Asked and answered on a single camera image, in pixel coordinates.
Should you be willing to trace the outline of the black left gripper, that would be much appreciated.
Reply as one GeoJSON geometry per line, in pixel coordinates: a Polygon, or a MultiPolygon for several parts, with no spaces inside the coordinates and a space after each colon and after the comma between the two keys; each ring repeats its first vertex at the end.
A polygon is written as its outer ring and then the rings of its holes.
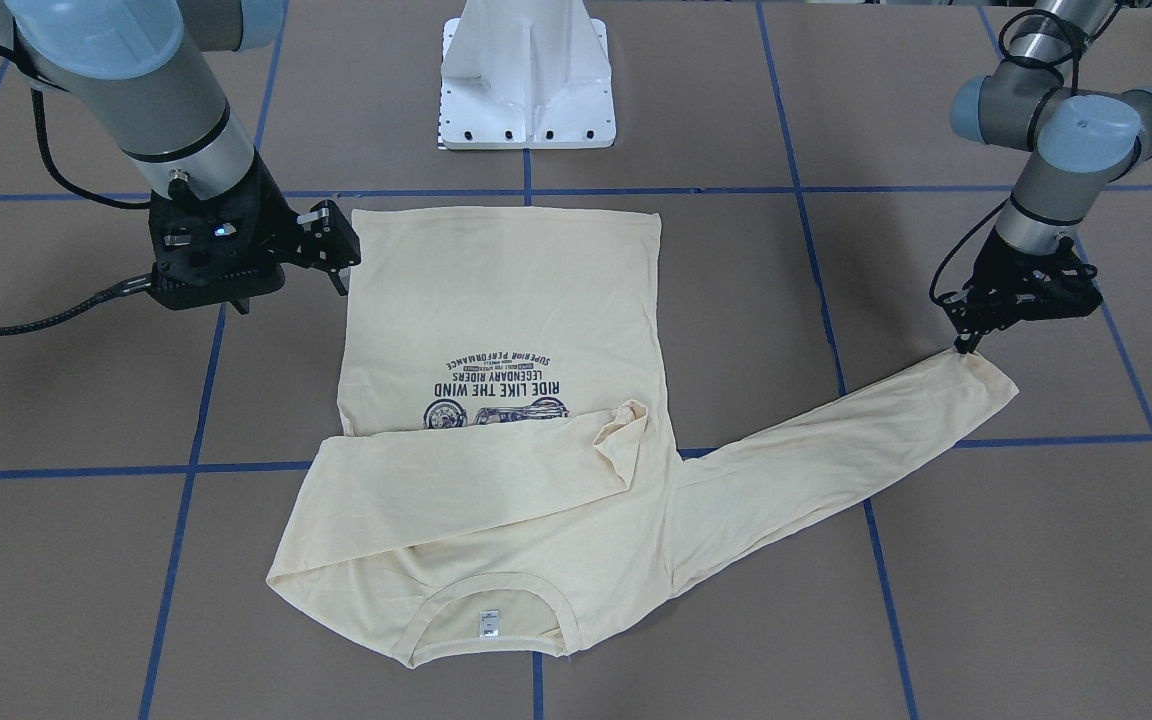
{"type": "Polygon", "coordinates": [[[1060,234],[1055,252],[1033,255],[990,233],[973,263],[972,278],[963,290],[946,295],[956,351],[973,354],[986,334],[1011,324],[1094,313],[1102,304],[1096,275],[1096,266],[1075,252],[1070,234],[1060,234]]]}

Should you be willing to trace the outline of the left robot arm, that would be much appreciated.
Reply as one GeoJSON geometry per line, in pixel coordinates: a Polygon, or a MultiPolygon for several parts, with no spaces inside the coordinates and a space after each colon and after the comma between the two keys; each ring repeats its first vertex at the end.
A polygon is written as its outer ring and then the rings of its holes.
{"type": "Polygon", "coordinates": [[[1076,252],[1079,223],[1117,179],[1152,159],[1152,88],[1084,88],[1082,60],[1117,1],[1038,1],[998,32],[1001,60],[960,88],[957,136],[1024,151],[1011,192],[980,220],[988,236],[958,291],[929,296],[952,320],[960,354],[1018,323],[1092,314],[1097,270],[1076,252]]]}

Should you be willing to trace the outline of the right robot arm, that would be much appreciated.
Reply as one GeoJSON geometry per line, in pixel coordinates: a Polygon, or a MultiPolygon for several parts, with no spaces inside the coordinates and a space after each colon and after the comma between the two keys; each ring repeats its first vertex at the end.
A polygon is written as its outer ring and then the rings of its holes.
{"type": "Polygon", "coordinates": [[[145,275],[97,293],[96,304],[145,291],[170,310],[232,304],[285,285],[285,265],[328,274],[361,263],[342,210],[298,213],[285,200],[205,54],[274,41],[279,1],[0,1],[0,56],[31,88],[37,141],[41,90],[76,97],[150,187],[145,275]]]}

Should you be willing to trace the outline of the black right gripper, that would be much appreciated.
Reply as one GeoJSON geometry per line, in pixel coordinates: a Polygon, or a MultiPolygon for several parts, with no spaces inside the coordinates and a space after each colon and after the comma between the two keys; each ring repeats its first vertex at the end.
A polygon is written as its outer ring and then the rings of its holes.
{"type": "Polygon", "coordinates": [[[320,270],[346,296],[340,273],[362,259],[338,200],[297,215],[262,160],[211,199],[196,194],[191,174],[170,170],[166,194],[151,196],[147,228],[156,253],[147,293],[170,310],[229,302],[244,313],[252,297],[283,287],[285,264],[320,270]]]}

